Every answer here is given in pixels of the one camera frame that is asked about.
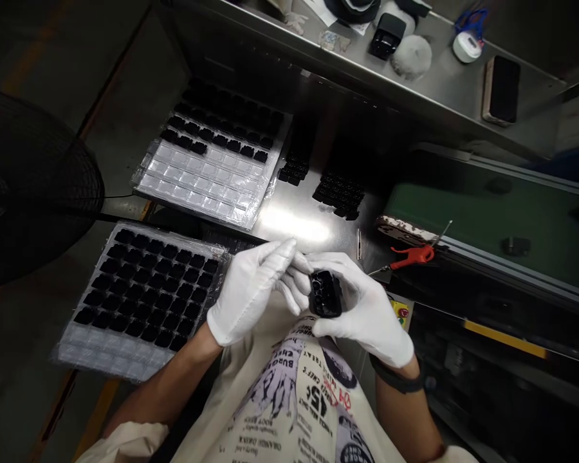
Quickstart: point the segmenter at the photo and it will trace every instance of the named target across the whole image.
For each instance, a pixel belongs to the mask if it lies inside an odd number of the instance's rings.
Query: yellow floor line
[[[47,22],[41,28],[38,38],[30,44],[24,56],[2,83],[0,90],[11,96],[17,96],[19,94],[21,84],[28,78],[34,65],[45,51],[47,43],[49,43],[56,34],[57,26],[63,20],[72,3],[73,0],[62,0],[58,7],[51,12]]]

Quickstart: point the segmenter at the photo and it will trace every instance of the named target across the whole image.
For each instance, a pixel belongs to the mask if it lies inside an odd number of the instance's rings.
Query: plastic wrap
[[[291,125],[291,116],[272,113],[239,95],[210,88],[206,86],[207,93],[202,89],[197,98],[192,94],[189,97],[189,91],[183,94],[186,103],[176,106],[161,136],[149,145],[132,178],[133,188],[139,194],[192,210],[216,222],[250,230]],[[246,108],[243,113],[239,112],[242,106]],[[266,117],[277,115],[273,132],[266,135],[267,129],[261,129],[262,119],[249,111],[267,114]],[[224,140],[220,144],[216,142],[219,138]]]
[[[229,258],[220,246],[118,223],[54,358],[75,368],[145,381],[203,323]]]

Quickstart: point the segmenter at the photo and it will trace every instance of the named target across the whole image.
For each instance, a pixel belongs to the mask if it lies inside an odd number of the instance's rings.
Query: white glove
[[[300,292],[293,278],[279,281],[290,264],[301,272],[311,269],[302,254],[296,257],[295,239],[269,242],[236,254],[219,299],[207,314],[210,332],[220,346],[238,342],[253,328],[264,313],[273,288],[281,286],[286,298]]]
[[[410,363],[414,344],[401,328],[384,288],[345,253],[309,254],[306,258],[315,271],[328,270],[340,279],[348,308],[338,318],[317,320],[313,334],[353,339],[392,368]]]

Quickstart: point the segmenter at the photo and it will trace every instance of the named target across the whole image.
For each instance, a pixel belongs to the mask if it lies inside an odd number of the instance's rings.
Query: metal workbench
[[[417,123],[445,133],[456,140],[486,140],[526,159],[550,158],[554,153],[561,93],[561,80],[487,44],[477,62],[461,64],[452,54],[454,27],[450,21],[431,13],[418,22],[416,34],[431,44],[430,70],[416,81],[393,72],[390,62],[380,60],[367,49],[374,29],[364,36],[334,23],[327,28],[302,1],[294,0],[292,10],[308,17],[296,34],[279,19],[280,14],[264,0],[233,5],[225,0],[173,0],[157,4],[165,29],[185,56],[188,67],[205,73],[212,63],[230,73],[240,65],[234,54],[235,41],[248,40],[270,56],[288,65],[326,79],[343,89],[385,104],[413,118]],[[351,40],[345,51],[327,51],[318,44],[320,33],[330,30]],[[518,122],[506,129],[481,118],[485,64],[502,55],[521,65]]]

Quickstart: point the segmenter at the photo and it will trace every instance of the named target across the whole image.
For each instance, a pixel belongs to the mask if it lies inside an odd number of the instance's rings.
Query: smartwatch
[[[402,394],[407,394],[408,392],[418,392],[423,388],[422,369],[420,370],[420,374],[417,378],[407,379],[403,376],[397,375],[397,373],[386,367],[386,365],[384,365],[375,355],[369,354],[369,359],[371,360],[373,369],[382,379],[382,381],[388,384],[391,388],[401,392]]]

